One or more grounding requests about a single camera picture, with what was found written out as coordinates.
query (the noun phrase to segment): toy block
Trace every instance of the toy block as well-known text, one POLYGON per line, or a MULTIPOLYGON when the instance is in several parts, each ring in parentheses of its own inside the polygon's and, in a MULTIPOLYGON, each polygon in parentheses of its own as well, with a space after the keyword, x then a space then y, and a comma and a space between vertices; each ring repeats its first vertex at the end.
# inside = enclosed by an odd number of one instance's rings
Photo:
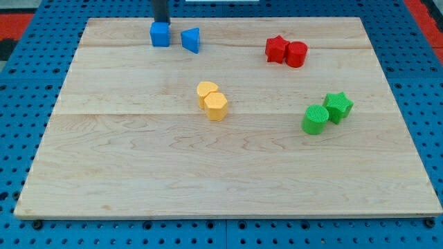
POLYGON ((326 95, 323 106, 329 112, 329 120, 338 125, 342 118, 346 118, 354 106, 354 103, 349 100, 344 92, 326 95))
POLYGON ((181 32, 181 45, 191 52, 199 53, 200 28, 191 28, 181 32))
POLYGON ((310 135, 318 135, 323 132, 328 119, 327 109, 321 105, 313 104, 306 109, 302 129, 310 135))
POLYGON ((150 35, 153 46, 168 47, 171 39, 169 23, 157 21, 153 22, 151 25, 150 35))
POLYGON ((199 107, 201 109, 205 108, 205 98, 209 93, 218 92, 219 86, 212 82, 200 82, 197 86, 197 95, 199 96, 199 107))
POLYGON ((266 40, 266 48, 264 53, 268 56, 268 62, 283 63, 286 56, 286 48, 289 41, 283 39, 281 36, 269 38, 266 40))
POLYGON ((205 112, 211 121, 221 121, 228 114, 228 100, 223 93, 209 93, 205 98, 205 112))
POLYGON ((294 68, 303 66, 307 54, 307 45, 301 41, 291 42, 287 46, 286 64, 294 68))

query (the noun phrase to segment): yellow hexagonal block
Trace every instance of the yellow hexagonal block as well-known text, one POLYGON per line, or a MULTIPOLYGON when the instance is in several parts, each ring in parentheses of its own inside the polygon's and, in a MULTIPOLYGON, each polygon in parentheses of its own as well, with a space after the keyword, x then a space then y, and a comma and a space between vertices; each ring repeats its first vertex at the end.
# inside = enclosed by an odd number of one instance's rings
POLYGON ((211 121, 221 121, 228 114, 228 100, 223 93, 209 93, 204 103, 206 115, 211 121))
POLYGON ((199 107, 205 108, 204 100, 209 93, 218 92, 219 86, 212 82, 200 82, 197 86, 197 95, 199 96, 199 107))

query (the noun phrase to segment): blue cube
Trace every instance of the blue cube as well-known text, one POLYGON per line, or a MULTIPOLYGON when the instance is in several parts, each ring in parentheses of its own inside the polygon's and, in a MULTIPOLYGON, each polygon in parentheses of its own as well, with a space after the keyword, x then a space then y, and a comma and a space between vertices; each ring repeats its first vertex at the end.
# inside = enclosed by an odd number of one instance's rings
POLYGON ((191 28, 181 33, 181 45, 194 53, 199 53, 200 29, 191 28))
POLYGON ((153 46, 168 47, 171 39, 169 23, 153 22, 151 25, 151 41, 153 46))

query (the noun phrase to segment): wooden board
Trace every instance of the wooden board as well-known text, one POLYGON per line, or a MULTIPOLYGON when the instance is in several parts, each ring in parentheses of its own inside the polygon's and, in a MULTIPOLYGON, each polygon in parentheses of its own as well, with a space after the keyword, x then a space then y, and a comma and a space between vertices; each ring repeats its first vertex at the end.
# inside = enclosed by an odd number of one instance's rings
POLYGON ((29 172, 20 219, 298 219, 436 216, 442 208, 358 18, 90 19, 29 172), (199 26, 201 52, 180 45, 199 26), (266 38, 309 47, 266 63, 266 38), (197 106, 210 80, 221 122, 197 106), (310 136, 310 104, 344 91, 340 125, 310 136))

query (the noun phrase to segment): blue pegboard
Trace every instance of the blue pegboard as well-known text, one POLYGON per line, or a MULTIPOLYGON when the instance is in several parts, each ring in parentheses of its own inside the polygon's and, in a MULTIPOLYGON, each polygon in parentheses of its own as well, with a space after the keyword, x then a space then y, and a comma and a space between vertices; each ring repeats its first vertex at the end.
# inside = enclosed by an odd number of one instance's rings
MULTIPOLYGON (((360 17, 440 201, 443 68, 402 1, 188 5, 173 17, 360 17)), ((35 221, 12 212, 89 17, 151 17, 148 0, 43 0, 0 74, 0 248, 443 248, 443 218, 35 221)))

